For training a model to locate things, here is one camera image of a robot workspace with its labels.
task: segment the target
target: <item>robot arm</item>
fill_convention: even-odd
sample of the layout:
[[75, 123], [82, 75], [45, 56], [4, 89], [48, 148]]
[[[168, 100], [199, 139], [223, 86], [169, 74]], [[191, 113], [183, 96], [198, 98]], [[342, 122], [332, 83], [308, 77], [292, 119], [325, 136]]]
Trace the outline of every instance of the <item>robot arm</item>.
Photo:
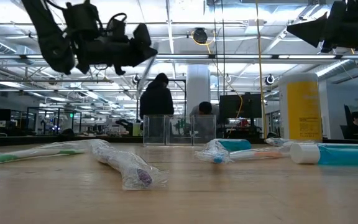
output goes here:
[[[135, 67], [158, 52], [151, 48], [151, 39], [147, 26], [139, 24], [134, 37], [125, 35], [124, 13], [113, 16], [104, 29], [96, 6], [85, 0], [83, 4], [67, 8], [54, 5], [49, 0], [22, 0], [39, 37], [42, 56], [52, 69], [70, 74], [75, 66], [86, 74], [90, 65], [114, 66], [118, 75], [125, 72], [122, 66]], [[63, 12], [67, 28], [61, 30], [53, 19], [48, 3]]]

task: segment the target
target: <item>desk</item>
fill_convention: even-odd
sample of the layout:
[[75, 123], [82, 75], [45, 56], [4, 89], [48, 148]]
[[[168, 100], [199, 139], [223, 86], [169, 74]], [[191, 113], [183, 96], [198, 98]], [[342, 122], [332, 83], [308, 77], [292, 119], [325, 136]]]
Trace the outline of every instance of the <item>desk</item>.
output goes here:
[[0, 223], [358, 223], [358, 167], [214, 165], [197, 147], [115, 146], [170, 170], [169, 187], [123, 192], [120, 174], [88, 154], [0, 164]]

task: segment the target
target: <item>black jacket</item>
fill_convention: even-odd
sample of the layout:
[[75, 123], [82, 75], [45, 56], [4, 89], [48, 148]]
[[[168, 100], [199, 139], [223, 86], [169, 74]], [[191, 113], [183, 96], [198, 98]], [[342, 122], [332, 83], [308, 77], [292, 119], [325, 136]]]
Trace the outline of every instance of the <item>black jacket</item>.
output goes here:
[[140, 98], [140, 117], [143, 115], [173, 115], [171, 91], [154, 80]]

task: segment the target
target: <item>ceiling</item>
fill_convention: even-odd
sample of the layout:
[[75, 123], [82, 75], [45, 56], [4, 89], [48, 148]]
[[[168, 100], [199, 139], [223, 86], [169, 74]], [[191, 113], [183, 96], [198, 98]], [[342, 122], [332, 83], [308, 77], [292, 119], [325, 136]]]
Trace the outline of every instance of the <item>ceiling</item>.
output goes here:
[[[195, 54], [207, 55], [208, 48], [205, 45], [196, 44], [191, 38], [191, 33], [197, 27], [205, 29], [209, 36], [208, 46], [211, 54], [236, 54], [257, 55], [259, 44], [262, 54], [279, 55], [316, 55], [319, 48], [314, 48], [306, 42], [287, 34], [287, 24], [310, 21], [329, 12], [332, 1], [308, 1], [308, 0], [261, 0], [259, 1], [259, 30], [258, 41], [257, 10], [254, 1], [241, 0], [216, 0], [215, 13], [213, 0], [92, 0], [91, 3], [98, 7], [99, 16], [103, 23], [107, 23], [110, 17], [119, 12], [127, 14], [126, 34], [132, 36], [132, 31], [140, 22], [148, 26], [153, 42], [158, 42], [159, 54]], [[65, 1], [54, 0], [59, 6], [64, 6]], [[71, 0], [72, 4], [82, 1]], [[57, 23], [63, 23], [63, 16], [57, 9], [50, 7]], [[21, 6], [20, 0], [0, 0], [0, 44], [14, 49], [17, 54], [40, 54], [37, 42], [37, 32], [31, 20]], [[349, 54], [348, 49], [336, 49], [336, 54]], [[119, 104], [121, 111], [118, 114], [127, 113], [134, 115], [135, 89], [132, 82], [134, 76], [142, 76], [147, 62], [132, 68], [125, 67], [126, 74], [117, 76], [113, 68], [105, 71], [91, 72], [84, 75], [77, 69], [72, 70], [70, 76], [53, 71], [43, 60], [33, 60], [32, 65], [18, 62], [17, 60], [0, 59], [0, 79], [6, 80], [48, 80], [56, 78], [64, 82], [51, 85], [47, 82], [18, 83], [16, 85], [0, 84], [0, 89], [27, 89], [27, 90], [66, 90], [61, 92], [37, 92], [35, 97], [44, 100], [45, 96], [65, 98], [66, 101], [57, 101], [47, 98], [47, 103], [105, 103], [104, 106], [94, 105], [92, 109], [105, 110], [112, 103]], [[160, 72], [166, 73], [170, 78], [185, 79], [187, 65], [190, 63], [203, 63], [210, 66], [211, 74], [216, 74], [216, 65], [223, 71], [223, 62], [217, 63], [209, 60], [197, 59], [165, 59], [157, 60], [148, 75], [153, 78]], [[224, 73], [229, 75], [229, 82], [239, 91], [259, 90], [259, 77], [272, 74], [280, 77], [283, 74], [316, 72], [326, 69], [325, 75], [331, 72], [329, 66], [339, 63], [337, 60], [263, 60], [262, 70], [259, 70], [257, 58], [252, 60], [227, 60]], [[183, 83], [170, 83], [173, 98], [176, 100], [177, 114], [183, 113], [184, 94], [181, 90]], [[84, 90], [99, 90], [91, 94], [81, 94], [70, 91], [74, 88]], [[212, 92], [212, 100], [217, 100], [216, 92]]]

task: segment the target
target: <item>white column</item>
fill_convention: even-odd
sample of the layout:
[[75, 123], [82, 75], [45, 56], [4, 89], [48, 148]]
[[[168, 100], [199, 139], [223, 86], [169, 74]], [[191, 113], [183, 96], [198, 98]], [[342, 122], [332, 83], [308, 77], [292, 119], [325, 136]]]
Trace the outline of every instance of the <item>white column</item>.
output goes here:
[[188, 65], [186, 76], [187, 109], [191, 110], [203, 101], [211, 101], [211, 72], [208, 65]]

